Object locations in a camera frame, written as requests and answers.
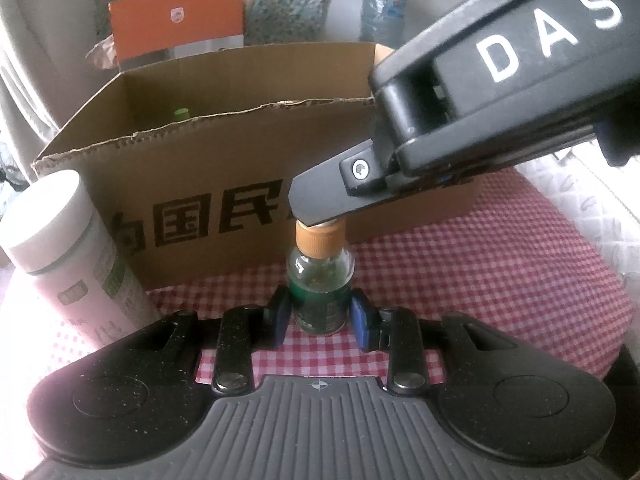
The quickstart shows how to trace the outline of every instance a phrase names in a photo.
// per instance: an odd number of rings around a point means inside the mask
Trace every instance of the white letter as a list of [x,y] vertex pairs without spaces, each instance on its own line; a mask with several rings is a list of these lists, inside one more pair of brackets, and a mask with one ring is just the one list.
[[[491,59],[491,56],[489,55],[489,47],[496,44],[500,45],[509,57],[509,64],[502,70],[498,70],[498,67],[494,63],[494,60]],[[489,69],[489,72],[491,72],[491,75],[494,77],[495,82],[499,83],[500,81],[504,81],[517,72],[518,67],[520,66],[518,56],[516,55],[516,51],[511,46],[511,43],[509,43],[509,40],[507,40],[507,38],[505,38],[504,36],[500,36],[500,34],[489,36],[485,40],[482,40],[480,43],[478,43],[476,47],[478,48],[480,56],[482,56],[482,59],[484,60],[484,64]]]
[[580,0],[582,4],[590,10],[610,9],[613,15],[608,20],[594,20],[596,27],[602,30],[617,27],[622,21],[620,8],[611,0]]
[[[567,40],[572,45],[578,43],[577,38],[566,30],[560,23],[556,22],[544,10],[534,9],[536,23],[538,24],[538,35],[540,36],[540,46],[545,57],[551,57],[551,45],[561,40]],[[551,25],[556,31],[548,34],[546,32],[546,24]]]

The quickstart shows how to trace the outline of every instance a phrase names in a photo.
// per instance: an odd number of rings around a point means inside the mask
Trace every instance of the white shield logo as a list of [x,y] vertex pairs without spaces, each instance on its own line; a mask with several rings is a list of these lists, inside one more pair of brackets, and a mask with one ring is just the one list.
[[184,7],[175,7],[171,9],[171,21],[180,23],[184,19]]

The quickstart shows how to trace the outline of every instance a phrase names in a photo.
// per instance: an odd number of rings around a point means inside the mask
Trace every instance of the white curtain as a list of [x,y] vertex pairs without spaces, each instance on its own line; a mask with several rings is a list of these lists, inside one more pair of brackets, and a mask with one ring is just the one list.
[[94,5],[0,0],[0,139],[29,181],[33,159],[108,78],[84,61]]

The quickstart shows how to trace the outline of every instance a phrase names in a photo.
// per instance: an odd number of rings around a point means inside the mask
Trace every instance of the white bedding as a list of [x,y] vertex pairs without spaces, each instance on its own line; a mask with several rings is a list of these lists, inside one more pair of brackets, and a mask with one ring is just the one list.
[[611,168],[597,142],[575,146],[563,158],[547,155],[520,171],[600,251],[638,306],[626,345],[640,365],[640,160]]

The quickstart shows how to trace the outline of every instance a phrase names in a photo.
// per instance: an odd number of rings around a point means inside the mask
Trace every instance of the open cardboard box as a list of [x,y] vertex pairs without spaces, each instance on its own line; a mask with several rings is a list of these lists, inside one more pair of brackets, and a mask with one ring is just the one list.
[[[297,43],[211,52],[116,76],[33,163],[78,170],[147,288],[282,262],[292,178],[369,137],[367,75],[391,50]],[[191,119],[172,123],[187,107]],[[467,213],[481,181],[352,215],[371,237]]]

